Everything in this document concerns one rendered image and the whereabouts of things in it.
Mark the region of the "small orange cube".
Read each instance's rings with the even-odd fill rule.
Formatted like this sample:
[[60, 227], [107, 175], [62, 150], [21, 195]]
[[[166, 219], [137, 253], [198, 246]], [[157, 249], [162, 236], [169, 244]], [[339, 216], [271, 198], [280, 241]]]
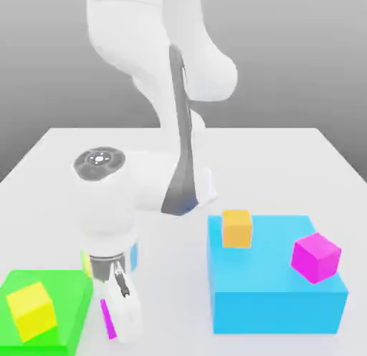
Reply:
[[222, 237], [225, 248], [250, 248], [252, 217], [249, 210], [225, 210]]

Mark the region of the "large blue box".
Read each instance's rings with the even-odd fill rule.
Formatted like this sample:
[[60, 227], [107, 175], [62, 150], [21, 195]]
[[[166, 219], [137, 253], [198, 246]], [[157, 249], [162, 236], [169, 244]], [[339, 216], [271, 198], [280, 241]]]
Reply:
[[225, 248], [222, 221], [207, 221], [214, 333], [337, 333], [348, 297], [340, 275], [311, 284], [290, 265], [294, 242], [315, 231], [308, 216], [253, 216], [251, 248]]

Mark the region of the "large green box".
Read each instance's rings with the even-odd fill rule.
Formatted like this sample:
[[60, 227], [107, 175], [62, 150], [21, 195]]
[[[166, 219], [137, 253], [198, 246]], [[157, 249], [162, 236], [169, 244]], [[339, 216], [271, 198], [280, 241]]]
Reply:
[[[57, 327], [22, 342], [6, 295], [41, 281], [52, 299]], [[81, 270], [14, 270], [0, 287], [0, 356], [75, 356], [92, 298], [92, 279]]]

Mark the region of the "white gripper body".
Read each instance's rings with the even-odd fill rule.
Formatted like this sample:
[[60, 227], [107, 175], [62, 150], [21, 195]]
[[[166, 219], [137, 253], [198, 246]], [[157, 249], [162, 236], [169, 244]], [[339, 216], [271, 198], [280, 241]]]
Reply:
[[98, 298], [106, 300], [111, 319], [121, 343], [135, 342], [143, 333], [143, 318], [138, 292], [130, 280], [125, 279], [129, 294], [122, 295], [120, 286], [115, 279], [102, 283], [94, 280], [93, 286]]

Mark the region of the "small magenta cube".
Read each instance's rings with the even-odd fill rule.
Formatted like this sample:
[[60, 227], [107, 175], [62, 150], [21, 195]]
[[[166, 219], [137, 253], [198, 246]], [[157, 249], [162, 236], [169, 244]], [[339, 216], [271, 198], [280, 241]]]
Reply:
[[317, 284], [338, 270], [341, 248], [320, 233], [294, 242], [290, 265], [311, 284]]
[[106, 300], [101, 299], [100, 300], [100, 307], [103, 313], [103, 319], [105, 322], [105, 328], [108, 334], [108, 339], [115, 339], [117, 337], [113, 321], [110, 316], [110, 312], [106, 303]]

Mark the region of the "small yellow cube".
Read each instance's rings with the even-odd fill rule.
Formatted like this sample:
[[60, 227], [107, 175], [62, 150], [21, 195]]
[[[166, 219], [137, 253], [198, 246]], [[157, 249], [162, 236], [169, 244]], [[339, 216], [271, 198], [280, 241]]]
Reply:
[[52, 299], [41, 281], [6, 295], [6, 302], [22, 342], [57, 327]]

